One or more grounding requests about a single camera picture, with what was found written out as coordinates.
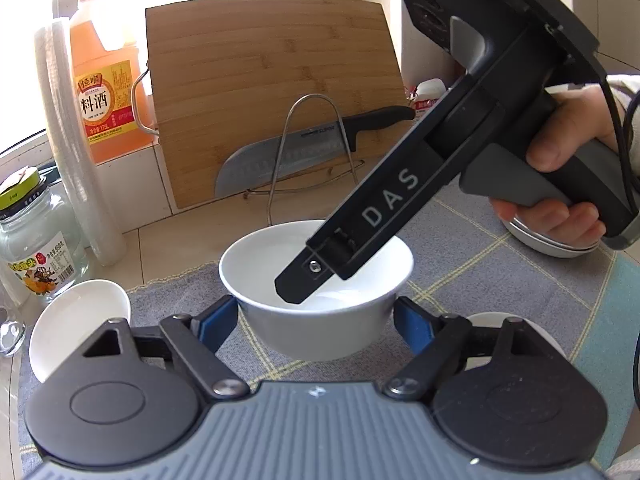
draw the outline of black handheld device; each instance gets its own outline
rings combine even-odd
[[[215,355],[237,323],[231,296],[158,326],[106,321],[28,400],[43,459],[28,478],[604,478],[590,465],[604,399],[521,318],[474,327],[399,298],[394,327],[414,357],[384,385],[263,381],[254,392]],[[465,370],[477,356],[491,361]]]
[[[631,245],[640,236],[640,195],[631,187],[622,134],[620,158],[592,140],[551,173],[525,160],[556,108],[545,88],[601,84],[615,108],[595,57],[598,40],[571,10],[560,0],[404,2],[415,27],[466,73],[306,242],[275,280],[278,294],[301,303],[331,275],[350,278],[457,175],[464,192],[520,205],[543,198],[594,203],[605,243]]]

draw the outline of white plate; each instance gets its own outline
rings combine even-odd
[[[290,222],[251,233],[225,251],[218,269],[257,336],[306,361],[338,359],[374,342],[414,267],[409,247],[394,236],[350,279],[332,276],[301,304],[287,303],[274,280],[322,222]]]
[[[478,314],[473,314],[468,316],[467,319],[471,322],[473,326],[488,326],[490,328],[500,328],[502,326],[502,322],[508,317],[519,317],[524,319],[527,323],[529,323],[535,330],[538,332],[545,340],[558,352],[562,357],[566,359],[566,354],[562,347],[558,344],[558,341],[554,339],[554,337],[547,332],[544,328],[542,328],[537,323],[526,319],[525,317],[518,316],[518,314],[508,314],[507,312],[479,312]],[[484,366],[491,360],[490,357],[473,357],[468,359],[466,362],[465,370],[470,370],[471,368],[476,368],[479,366]]]
[[[124,289],[108,280],[72,286],[41,314],[29,344],[31,369],[43,383],[102,323],[112,317],[131,320]]]
[[[585,248],[573,247],[556,242],[545,235],[532,231],[517,217],[511,222],[502,220],[502,223],[508,231],[523,244],[548,256],[554,256],[556,258],[577,258],[578,256],[589,254],[598,248],[599,242]]]

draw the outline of gray tablecloth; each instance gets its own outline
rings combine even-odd
[[[635,262],[604,247],[575,260],[539,254],[508,234],[487,200],[463,195],[455,183],[399,235],[415,258],[402,294],[434,313],[511,312],[540,324],[560,343],[607,400],[609,423],[596,459],[609,465],[633,403],[631,367],[640,329]],[[132,324],[196,314],[224,293],[216,264],[149,283],[129,292]],[[348,358],[295,361],[267,348],[242,317],[218,355],[252,386],[263,379],[383,381],[411,358],[389,324],[379,341]],[[40,461],[22,422],[26,399],[37,385],[25,355],[18,399],[25,472]]]

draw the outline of metal wire stand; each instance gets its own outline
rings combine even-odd
[[[349,159],[349,167],[350,170],[349,171],[345,171],[343,173],[341,173],[340,175],[337,175],[335,177],[333,177],[332,179],[329,179],[325,182],[321,182],[320,184],[314,184],[312,186],[306,186],[306,187],[299,187],[299,188],[293,188],[293,189],[283,189],[279,192],[284,192],[284,193],[294,193],[294,192],[298,192],[298,191],[302,191],[302,190],[309,190],[309,189],[315,189],[317,187],[321,187],[321,186],[325,186],[326,184],[333,182],[337,179],[339,179],[340,177],[344,176],[347,173],[351,173],[353,175],[353,182],[354,184],[357,186],[358,185],[358,175],[356,174],[356,167],[353,165],[353,159],[351,158],[351,151],[349,150],[349,142],[347,140],[347,133],[344,131],[344,124],[342,123],[342,116],[340,115],[340,112],[338,111],[338,107],[335,105],[335,103],[332,101],[331,98],[327,97],[324,94],[307,94],[305,96],[302,96],[300,99],[298,99],[295,103],[293,103],[293,106],[289,109],[289,113],[287,114],[287,120],[284,123],[284,128],[282,129],[282,136],[280,137],[280,143],[278,145],[278,155],[276,156],[276,162],[274,164],[273,167],[273,173],[271,175],[271,187],[268,191],[269,194],[269,201],[267,202],[267,225],[272,226],[273,225],[273,221],[271,219],[271,205],[273,204],[273,195],[276,193],[276,182],[278,180],[278,171],[280,170],[280,162],[282,160],[282,152],[284,150],[284,140],[285,137],[287,136],[287,130],[289,129],[289,121],[293,115],[293,112],[296,110],[296,108],[298,107],[298,105],[302,104],[304,101],[307,101],[309,99],[313,99],[313,98],[320,98],[320,99],[324,99],[325,101],[327,101],[334,109],[335,115],[336,117],[338,117],[338,124],[340,124],[340,133],[342,134],[342,143],[344,145],[344,151],[347,154],[347,158]],[[358,168],[361,167],[364,164],[363,160],[360,160],[358,162]],[[245,196],[249,195],[249,194],[263,194],[263,193],[267,193],[267,192],[260,192],[260,191],[254,191],[254,190],[247,190],[245,192]]]

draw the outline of hand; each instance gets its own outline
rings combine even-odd
[[[533,168],[555,171],[591,139],[598,139],[618,152],[609,109],[599,86],[560,92],[554,97],[560,105],[527,151],[527,162]],[[618,113],[624,116],[620,106]],[[522,207],[504,200],[490,200],[502,220],[508,222],[517,215],[533,231],[574,247],[588,247],[606,232],[592,203],[567,207],[559,200],[546,199],[533,207]]]

